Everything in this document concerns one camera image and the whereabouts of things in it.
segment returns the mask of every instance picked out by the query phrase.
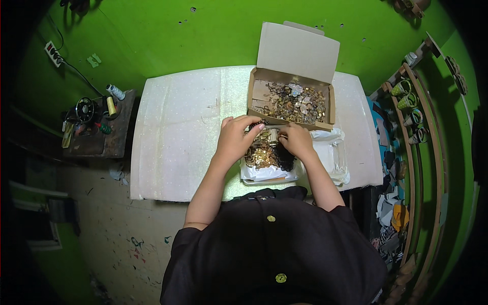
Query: yellow thread spool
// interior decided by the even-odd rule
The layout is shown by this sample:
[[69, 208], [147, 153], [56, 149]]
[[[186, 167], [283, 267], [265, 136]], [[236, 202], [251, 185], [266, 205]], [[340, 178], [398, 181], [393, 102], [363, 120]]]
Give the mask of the yellow thread spool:
[[114, 100], [111, 96], [107, 97], [108, 115], [113, 115], [117, 111], [115, 110]]

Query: black shirt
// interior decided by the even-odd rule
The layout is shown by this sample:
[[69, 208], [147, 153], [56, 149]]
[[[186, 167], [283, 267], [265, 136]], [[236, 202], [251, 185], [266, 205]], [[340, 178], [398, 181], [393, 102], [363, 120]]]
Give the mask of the black shirt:
[[368, 304], [386, 265], [351, 211], [264, 189], [224, 203], [200, 231], [178, 231], [161, 304]]

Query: gold button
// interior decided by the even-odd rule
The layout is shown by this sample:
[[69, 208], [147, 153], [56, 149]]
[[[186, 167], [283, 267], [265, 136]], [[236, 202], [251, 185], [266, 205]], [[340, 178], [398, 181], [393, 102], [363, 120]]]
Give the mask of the gold button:
[[276, 281], [279, 282], [279, 283], [286, 282], [286, 275], [284, 275], [283, 273], [278, 274], [276, 276]]

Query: glittery white tablecloth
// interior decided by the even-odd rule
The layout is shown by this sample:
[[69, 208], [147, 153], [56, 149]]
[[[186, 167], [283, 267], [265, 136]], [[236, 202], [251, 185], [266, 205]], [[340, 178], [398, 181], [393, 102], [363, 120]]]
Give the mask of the glittery white tablecloth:
[[[254, 66], [219, 67], [148, 79], [144, 86], [132, 145], [132, 199], [190, 201], [217, 147], [222, 119], [247, 112], [249, 73]], [[340, 190], [383, 183], [381, 157], [366, 96], [357, 76], [336, 72], [332, 82], [336, 124], [351, 180]], [[234, 165], [223, 200], [266, 186], [246, 186]], [[305, 178], [292, 185], [307, 188]]]

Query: wooden table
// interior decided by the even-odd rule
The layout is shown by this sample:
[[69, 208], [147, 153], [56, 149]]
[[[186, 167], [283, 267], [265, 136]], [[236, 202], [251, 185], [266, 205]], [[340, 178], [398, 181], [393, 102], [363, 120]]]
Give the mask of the wooden table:
[[[125, 140], [136, 92], [135, 89], [127, 90], [123, 101], [113, 98], [114, 102], [122, 105], [122, 109], [116, 119], [112, 121], [102, 119], [102, 123], [112, 128], [109, 135], [103, 134], [99, 130], [96, 134], [89, 136], [75, 137], [73, 135], [69, 147], [64, 149], [63, 155], [65, 157], [122, 158], [125, 153]], [[97, 103], [100, 107], [102, 106], [101, 100]]]

